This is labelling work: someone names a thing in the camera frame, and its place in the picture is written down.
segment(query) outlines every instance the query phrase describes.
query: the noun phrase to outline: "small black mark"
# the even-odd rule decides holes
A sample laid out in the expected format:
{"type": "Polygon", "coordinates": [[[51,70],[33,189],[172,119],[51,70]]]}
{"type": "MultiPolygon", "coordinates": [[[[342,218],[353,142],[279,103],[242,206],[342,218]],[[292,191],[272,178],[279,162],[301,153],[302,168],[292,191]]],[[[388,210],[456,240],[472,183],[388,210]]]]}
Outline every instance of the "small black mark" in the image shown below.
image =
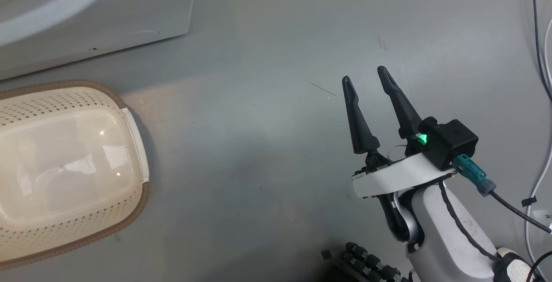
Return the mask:
{"type": "Polygon", "coordinates": [[[320,89],[324,90],[325,92],[327,92],[327,93],[329,93],[329,94],[333,95],[334,97],[337,97],[337,96],[336,96],[335,94],[333,94],[333,93],[329,92],[328,90],[326,90],[326,89],[322,88],[321,86],[317,86],[317,85],[315,85],[315,84],[313,84],[313,83],[311,83],[311,82],[309,82],[309,84],[311,84],[311,85],[313,85],[313,86],[315,86],[315,87],[318,87],[318,88],[320,88],[320,89]]]}
{"type": "Polygon", "coordinates": [[[320,254],[322,254],[323,260],[332,258],[332,253],[329,251],[329,249],[323,250],[322,252],[320,252],[320,254]]]}

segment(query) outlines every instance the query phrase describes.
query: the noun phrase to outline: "green led light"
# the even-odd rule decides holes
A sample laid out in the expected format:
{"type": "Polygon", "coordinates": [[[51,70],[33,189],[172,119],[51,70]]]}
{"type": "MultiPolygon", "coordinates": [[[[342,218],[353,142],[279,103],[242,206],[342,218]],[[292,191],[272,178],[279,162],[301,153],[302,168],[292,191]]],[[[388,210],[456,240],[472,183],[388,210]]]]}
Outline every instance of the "green led light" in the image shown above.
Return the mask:
{"type": "Polygon", "coordinates": [[[420,143],[426,145],[426,143],[427,143],[427,135],[420,135],[420,137],[418,137],[418,141],[420,141],[420,143]]]}

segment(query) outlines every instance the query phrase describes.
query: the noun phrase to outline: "robotic arm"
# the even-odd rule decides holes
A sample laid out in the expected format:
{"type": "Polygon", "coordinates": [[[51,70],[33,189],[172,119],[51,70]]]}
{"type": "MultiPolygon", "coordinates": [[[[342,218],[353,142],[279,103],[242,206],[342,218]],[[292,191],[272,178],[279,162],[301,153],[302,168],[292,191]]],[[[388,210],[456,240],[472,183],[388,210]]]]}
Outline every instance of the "robotic arm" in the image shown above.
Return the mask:
{"type": "MultiPolygon", "coordinates": [[[[398,134],[407,140],[405,158],[392,162],[378,152],[380,143],[371,134],[357,92],[345,76],[343,94],[353,151],[367,153],[366,166],[352,176],[357,196],[378,198],[389,230],[406,245],[406,256],[422,282],[516,281],[508,276],[512,259],[505,264],[506,258],[497,256],[487,235],[444,186],[445,179],[459,172],[483,196],[493,193],[495,184],[470,160],[477,136],[457,119],[444,124],[433,117],[422,120],[387,68],[379,66],[378,75],[395,109],[398,134]]],[[[525,281],[530,267],[525,262],[516,265],[522,268],[520,281],[525,281]]]]}

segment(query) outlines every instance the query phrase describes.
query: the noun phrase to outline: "teal connector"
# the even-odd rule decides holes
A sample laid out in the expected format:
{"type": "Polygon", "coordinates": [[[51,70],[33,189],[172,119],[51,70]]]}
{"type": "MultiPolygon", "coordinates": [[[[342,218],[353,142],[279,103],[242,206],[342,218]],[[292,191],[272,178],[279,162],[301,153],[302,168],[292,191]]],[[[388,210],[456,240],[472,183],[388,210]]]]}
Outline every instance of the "teal connector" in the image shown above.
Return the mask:
{"type": "Polygon", "coordinates": [[[453,167],[461,176],[469,179],[483,197],[487,197],[491,190],[495,190],[495,183],[487,179],[487,174],[466,154],[459,155],[454,160],[453,167]]]}

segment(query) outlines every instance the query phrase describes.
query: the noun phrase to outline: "black cable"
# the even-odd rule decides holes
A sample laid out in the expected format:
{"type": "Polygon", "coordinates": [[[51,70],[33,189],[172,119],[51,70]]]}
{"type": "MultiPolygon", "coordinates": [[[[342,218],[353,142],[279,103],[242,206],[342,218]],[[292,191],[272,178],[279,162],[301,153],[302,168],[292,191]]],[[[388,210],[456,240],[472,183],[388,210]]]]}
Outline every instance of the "black cable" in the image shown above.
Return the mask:
{"type": "Polygon", "coordinates": [[[522,219],[532,223],[533,225],[535,225],[536,227],[539,227],[540,229],[546,231],[547,233],[552,233],[552,229],[550,229],[550,227],[546,227],[545,225],[535,221],[534,219],[532,219],[530,216],[527,216],[526,214],[524,214],[522,211],[519,211],[518,209],[516,209],[515,207],[513,207],[511,204],[507,203],[504,199],[500,198],[500,196],[498,196],[496,194],[496,192],[494,190],[491,190],[489,191],[489,194],[495,198],[500,204],[502,204],[503,206],[507,207],[508,210],[514,212],[515,214],[517,214],[519,217],[521,217],[522,219]]]}
{"type": "Polygon", "coordinates": [[[533,13],[534,13],[534,21],[535,21],[536,60],[539,63],[540,80],[542,80],[544,89],[546,89],[546,94],[548,94],[548,99],[550,99],[550,102],[552,102],[552,94],[550,93],[550,88],[548,88],[548,84],[546,83],[546,78],[544,77],[544,72],[543,72],[543,66],[540,61],[539,23],[536,18],[536,0],[533,0],[533,13]]]}
{"type": "Polygon", "coordinates": [[[539,257],[539,259],[536,260],[536,262],[531,266],[531,270],[529,270],[529,274],[527,275],[527,280],[525,280],[526,282],[531,281],[531,276],[533,275],[533,272],[535,272],[536,267],[540,264],[540,262],[542,262],[544,259],[546,259],[546,257],[550,255],[552,255],[552,251],[545,253],[543,256],[539,257]]]}
{"type": "Polygon", "coordinates": [[[461,233],[463,233],[466,236],[469,243],[471,243],[471,245],[473,245],[473,247],[476,248],[479,251],[479,253],[489,257],[489,259],[492,260],[493,262],[499,262],[502,258],[499,258],[498,256],[494,256],[493,254],[487,252],[487,250],[481,247],[481,245],[479,245],[479,243],[477,243],[471,237],[471,235],[467,232],[466,228],[464,228],[464,225],[462,225],[462,222],[458,218],[458,215],[456,215],[456,212],[454,212],[454,208],[452,207],[452,204],[448,199],[447,190],[445,190],[445,185],[443,184],[442,180],[439,181],[439,188],[441,190],[441,196],[443,197],[443,201],[447,205],[447,210],[449,211],[450,216],[454,219],[454,222],[456,223],[456,226],[461,231],[461,233]]]}

